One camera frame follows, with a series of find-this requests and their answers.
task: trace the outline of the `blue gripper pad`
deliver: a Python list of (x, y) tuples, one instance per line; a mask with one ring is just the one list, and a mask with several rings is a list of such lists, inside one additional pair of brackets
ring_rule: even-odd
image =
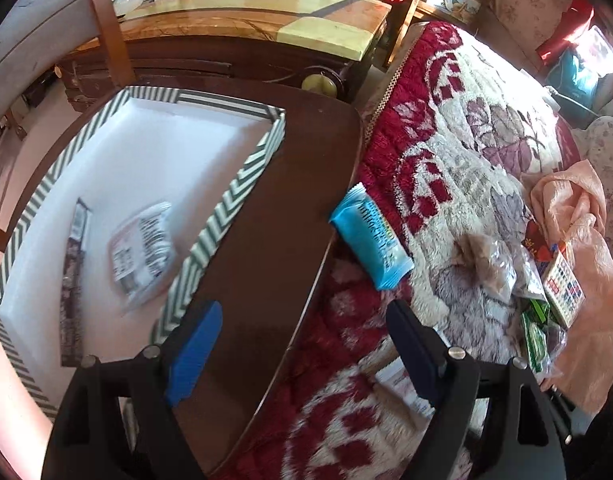
[(165, 396), (172, 408), (192, 393), (222, 330), (222, 306), (218, 301), (210, 302), (203, 312), (204, 316), (197, 322), (194, 330), (188, 324), (196, 321), (193, 316), (189, 317), (191, 313), (187, 312), (180, 326), (170, 335), (186, 339), (186, 341), (176, 341), (179, 350), (169, 368), (169, 382)]

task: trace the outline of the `green and white stripe pattern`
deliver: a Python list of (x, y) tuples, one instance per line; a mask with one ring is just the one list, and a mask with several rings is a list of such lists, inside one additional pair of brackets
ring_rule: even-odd
[[(162, 317), (155, 325), (151, 335), (152, 340), (161, 342), (179, 324), (190, 298), (200, 283), (200, 278), (209, 260), (216, 253), (221, 239), (242, 207), (244, 199), (251, 192), (256, 180), (269, 163), (271, 155), (278, 149), (280, 142), (282, 142), (285, 128), (285, 112), (281, 108), (244, 99), (177, 88), (129, 86), (118, 92), (78, 132), (67, 147), (62, 150), (62, 153), (51, 165), (45, 177), (36, 188), (26, 208), (24, 208), (0, 264), (0, 305), (2, 304), (6, 283), (9, 279), (16, 254), (20, 249), (31, 221), (40, 209), (40, 206), (42, 206), (46, 196), (87, 140), (91, 139), (97, 130), (130, 98), (201, 105), (203, 107), (238, 112), (256, 118), (266, 118), (272, 122), (270, 131), (264, 135), (254, 152), (244, 162), (244, 166), (231, 181), (229, 188), (224, 192), (221, 202), (216, 205), (213, 215), (208, 219), (206, 227), (202, 230), (192, 247), (191, 254), (184, 260), (182, 270), (171, 285)], [(24, 366), (24, 362), (16, 352), (1, 319), (0, 342), (11, 365), (13, 365), (31, 397), (46, 413), (46, 416), (53, 420), (56, 415), (55, 407), (50, 405), (46, 396), (42, 394), (42, 391), (30, 376), (29, 371)]]

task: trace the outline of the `red and white blanket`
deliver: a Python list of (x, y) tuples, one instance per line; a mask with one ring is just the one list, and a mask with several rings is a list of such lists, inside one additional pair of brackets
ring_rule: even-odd
[(415, 268), (377, 292), (339, 248), (285, 380), (265, 402), (265, 423), (215, 478), (399, 477), (426, 421), (373, 381), (397, 356), (384, 323), (394, 298), (475, 357), (507, 362), (517, 350), (512, 309), (461, 265), (462, 240), (480, 232), (522, 240), (530, 213), (514, 176), (576, 161), (570, 132), (513, 67), (446, 23), (412, 28), (391, 75), (369, 117), (359, 180)]

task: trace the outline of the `white package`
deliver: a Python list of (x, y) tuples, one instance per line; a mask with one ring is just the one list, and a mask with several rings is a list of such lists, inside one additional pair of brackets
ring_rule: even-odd
[(153, 205), (122, 224), (110, 239), (113, 281), (127, 296), (123, 312), (155, 298), (174, 278), (170, 210), (168, 202)]

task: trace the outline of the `gray wooden panel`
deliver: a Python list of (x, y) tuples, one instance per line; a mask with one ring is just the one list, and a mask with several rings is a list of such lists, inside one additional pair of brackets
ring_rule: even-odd
[(0, 26), (0, 117), (45, 70), (97, 35), (90, 0), (18, 0)]

